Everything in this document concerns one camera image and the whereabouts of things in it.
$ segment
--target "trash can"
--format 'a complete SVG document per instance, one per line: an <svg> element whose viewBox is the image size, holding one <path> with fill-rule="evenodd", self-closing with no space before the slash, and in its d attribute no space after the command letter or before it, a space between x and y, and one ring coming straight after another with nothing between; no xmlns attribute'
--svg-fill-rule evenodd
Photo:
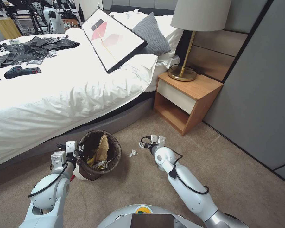
<svg viewBox="0 0 285 228"><path fill-rule="evenodd" d="M111 160L108 168L105 170L95 170L87 164L87 157L92 156L92 151L98 148L99 142L103 134L108 137L109 150L107 152L107 160ZM78 146L84 146L83 156L77 161L80 174L91 181L96 180L103 174L111 172L119 163L121 158L121 147L117 139L110 133L103 130L94 130L87 133L79 142Z"/></svg>

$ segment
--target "headboard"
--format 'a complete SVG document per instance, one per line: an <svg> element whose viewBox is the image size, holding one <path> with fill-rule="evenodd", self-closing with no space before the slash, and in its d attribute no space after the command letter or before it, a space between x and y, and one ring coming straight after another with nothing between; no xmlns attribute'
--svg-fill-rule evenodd
<svg viewBox="0 0 285 228"><path fill-rule="evenodd" d="M142 8L142 7L135 7L135 6L120 6L120 5L111 5L110 11L116 12L116 13L124 13L128 11L134 11L135 9L139 9L139 12L150 14L154 13L155 16L161 16L161 15L173 15L174 10L169 9L155 9L155 8ZM186 31L184 30L184 33L179 41L179 44L176 48L176 55L180 57L180 64L182 65L186 52L188 49L189 41L191 38L192 31Z"/></svg>

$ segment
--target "yellow label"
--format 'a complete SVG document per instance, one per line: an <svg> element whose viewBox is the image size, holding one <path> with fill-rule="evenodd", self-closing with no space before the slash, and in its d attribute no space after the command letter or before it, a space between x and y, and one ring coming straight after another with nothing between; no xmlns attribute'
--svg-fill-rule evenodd
<svg viewBox="0 0 285 228"><path fill-rule="evenodd" d="M141 213L153 213L151 208L146 205L140 205L136 211L135 214L141 214Z"/></svg>

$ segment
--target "floor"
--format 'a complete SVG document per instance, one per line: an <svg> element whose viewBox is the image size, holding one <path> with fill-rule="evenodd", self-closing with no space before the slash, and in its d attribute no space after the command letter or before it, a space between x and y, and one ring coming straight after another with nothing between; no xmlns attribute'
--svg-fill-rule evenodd
<svg viewBox="0 0 285 228"><path fill-rule="evenodd" d="M166 145L184 155L187 166L204 185L218 208L244 221L250 228L285 228L285 182L243 153L217 132L200 123L180 135L150 111L117 132L122 159L116 169L95 181L75 178L64 208L64 227L96 227L110 212L130 204L157 205L200 226L203 222L186 208L157 169L147 150L138 147L146 135L163 135ZM137 156L128 157L132 149ZM0 227L18 227L30 200L27 195L49 174L51 152L29 158L0 171Z"/></svg>

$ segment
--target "white duvet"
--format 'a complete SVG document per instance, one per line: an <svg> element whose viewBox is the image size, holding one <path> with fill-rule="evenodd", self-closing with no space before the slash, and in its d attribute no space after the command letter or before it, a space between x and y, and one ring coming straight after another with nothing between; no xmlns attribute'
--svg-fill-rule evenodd
<svg viewBox="0 0 285 228"><path fill-rule="evenodd" d="M107 74L83 30L39 37L66 35L80 45L57 51L41 65L21 65L39 67L42 73L5 79L13 66L0 68L0 164L115 110L150 84L157 56L135 55ZM33 37L18 39L27 42Z"/></svg>

